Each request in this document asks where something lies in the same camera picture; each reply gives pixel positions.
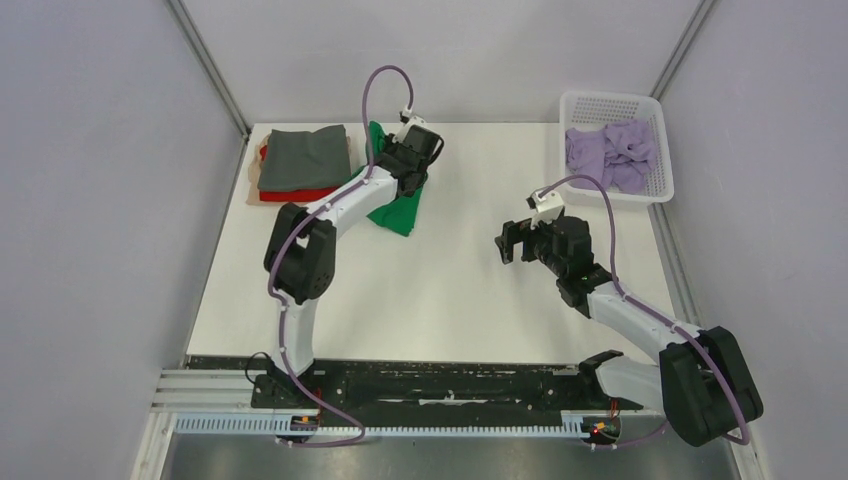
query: white wall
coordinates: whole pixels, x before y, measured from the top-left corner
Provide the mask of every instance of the white wall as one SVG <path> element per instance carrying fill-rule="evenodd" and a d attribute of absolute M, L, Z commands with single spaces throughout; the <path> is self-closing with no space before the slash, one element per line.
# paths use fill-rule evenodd
<path fill-rule="evenodd" d="M 127 478 L 240 139 L 162 1 L 0 2 L 0 478 Z"/>
<path fill-rule="evenodd" d="M 698 0 L 184 0 L 248 122 L 356 121 L 397 64 L 431 121 L 555 121 L 569 89 L 648 94 Z M 396 119 L 399 78 L 371 108 Z"/>
<path fill-rule="evenodd" d="M 724 1 L 664 98 L 707 324 L 738 337 L 774 478 L 846 478 L 848 3 Z"/>

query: gray cloth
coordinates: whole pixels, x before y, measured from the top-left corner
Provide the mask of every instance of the gray cloth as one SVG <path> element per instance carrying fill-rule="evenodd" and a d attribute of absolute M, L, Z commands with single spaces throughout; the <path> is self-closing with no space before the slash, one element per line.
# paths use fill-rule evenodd
<path fill-rule="evenodd" d="M 273 130 L 258 187 L 263 192 L 292 192 L 343 185 L 350 178 L 344 126 L 315 132 Z"/>

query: white basket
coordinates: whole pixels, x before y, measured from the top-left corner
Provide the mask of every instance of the white basket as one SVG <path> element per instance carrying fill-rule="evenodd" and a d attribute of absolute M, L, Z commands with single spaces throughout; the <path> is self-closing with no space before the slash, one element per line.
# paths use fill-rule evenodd
<path fill-rule="evenodd" d="M 645 178 L 645 190 L 642 193 L 621 193 L 617 187 L 612 187 L 607 194 L 617 205 L 667 202 L 674 196 L 671 157 L 668 154 L 662 107 L 660 102 L 651 97 L 606 92 L 565 92 L 559 102 L 559 166 L 562 177 L 574 173 L 565 164 L 566 130 L 572 127 L 583 131 L 600 130 L 608 123 L 631 118 L 647 120 L 651 126 L 658 147 L 657 168 Z M 575 188 L 568 184 L 562 188 L 565 189 L 569 203 L 595 204 L 602 201 L 601 193 L 597 190 Z"/>

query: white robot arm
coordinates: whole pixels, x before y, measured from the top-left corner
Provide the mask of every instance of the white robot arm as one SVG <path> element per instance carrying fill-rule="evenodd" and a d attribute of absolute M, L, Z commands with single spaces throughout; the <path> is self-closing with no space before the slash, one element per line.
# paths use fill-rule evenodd
<path fill-rule="evenodd" d="M 585 317 L 621 333 L 656 362 L 634 362 L 621 352 L 600 353 L 580 364 L 587 382 L 611 398 L 624 398 L 663 412 L 674 430 L 692 445 L 703 445 L 732 430 L 739 422 L 717 378 L 730 386 L 746 422 L 759 418 L 763 405 L 739 345 L 727 330 L 707 331 L 658 313 L 595 263 L 589 224 L 564 215 L 560 196 L 549 191 L 527 199 L 534 215 L 506 222 L 495 244 L 504 264 L 513 260 L 514 246 L 523 244 L 521 260 L 538 260 L 557 277 L 565 303 Z M 711 371 L 689 343 L 708 352 L 719 372 Z"/>
<path fill-rule="evenodd" d="M 285 315 L 281 315 L 285 321 L 280 322 L 271 357 L 275 364 L 283 365 L 282 356 L 286 355 L 296 376 L 314 361 L 315 313 L 318 298 L 333 280 L 336 241 L 376 208 L 400 196 L 413 195 L 426 181 L 427 168 L 441 153 L 442 138 L 430 131 L 424 120 L 407 109 L 401 112 L 401 120 L 401 130 L 387 136 L 386 147 L 377 156 L 373 168 L 364 169 L 338 189 L 338 192 L 350 190 L 348 194 L 322 199 L 306 207 L 287 204 L 277 214 L 265 254 L 265 268 L 269 272 L 281 246 L 298 224 L 319 212 L 298 235 L 299 240 L 284 252 L 274 279 L 274 288 L 284 299 L 280 308 L 285 309 Z"/>

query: purple cloth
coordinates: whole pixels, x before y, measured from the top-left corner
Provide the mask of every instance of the purple cloth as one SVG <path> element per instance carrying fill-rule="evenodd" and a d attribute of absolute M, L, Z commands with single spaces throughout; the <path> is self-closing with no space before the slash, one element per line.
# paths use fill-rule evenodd
<path fill-rule="evenodd" d="M 639 193 L 645 189 L 645 175 L 657 168 L 657 144 L 644 120 L 622 120 L 595 132 L 571 128 L 565 139 L 568 168 L 598 180 L 605 190 L 615 185 L 624 193 Z M 572 185 L 596 190 L 587 180 Z"/>

